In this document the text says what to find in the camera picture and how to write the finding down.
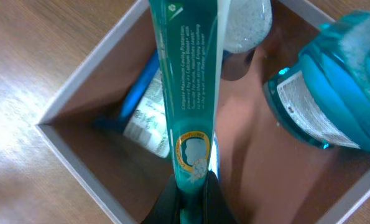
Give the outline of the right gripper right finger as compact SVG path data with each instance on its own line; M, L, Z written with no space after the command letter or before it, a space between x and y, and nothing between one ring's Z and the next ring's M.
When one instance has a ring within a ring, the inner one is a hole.
M216 174L208 171L202 190L202 224L237 224L220 188Z

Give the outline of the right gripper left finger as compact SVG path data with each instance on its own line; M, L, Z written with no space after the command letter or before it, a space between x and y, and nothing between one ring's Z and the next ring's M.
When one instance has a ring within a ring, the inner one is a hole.
M179 224L180 192L174 175L171 175L163 191L141 224Z

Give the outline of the blue disposable razor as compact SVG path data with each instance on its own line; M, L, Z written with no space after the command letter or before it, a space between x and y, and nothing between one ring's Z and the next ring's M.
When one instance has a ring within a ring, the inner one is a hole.
M117 131L122 134L158 69L159 56L158 51L155 50L125 96L118 115L114 115L112 118L100 116L93 121L93 126L100 129Z

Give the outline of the blue mouthwash bottle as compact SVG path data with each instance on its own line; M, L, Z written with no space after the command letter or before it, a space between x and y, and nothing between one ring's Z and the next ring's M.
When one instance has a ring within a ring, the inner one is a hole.
M370 153L370 11L331 24L264 86L269 108L297 139Z

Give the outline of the green toothpaste tube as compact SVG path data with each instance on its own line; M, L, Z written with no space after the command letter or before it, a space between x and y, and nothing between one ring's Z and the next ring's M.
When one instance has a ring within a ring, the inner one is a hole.
M181 223L202 223L229 0L150 0Z

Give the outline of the clear cap deodorant bottle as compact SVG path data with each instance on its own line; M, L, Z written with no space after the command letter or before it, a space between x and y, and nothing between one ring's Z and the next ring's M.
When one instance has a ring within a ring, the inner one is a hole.
M272 26L270 0L232 0L224 38L221 78L241 79L249 70L256 48Z

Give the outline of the blue white toothbrush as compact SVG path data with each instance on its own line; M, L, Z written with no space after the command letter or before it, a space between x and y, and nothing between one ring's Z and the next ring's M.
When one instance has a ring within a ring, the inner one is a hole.
M211 155L210 155L210 162L208 166L208 170L212 171L217 179L220 179L220 154L219 154L219 145L218 145L218 138L216 133L213 135L213 142L211 147Z

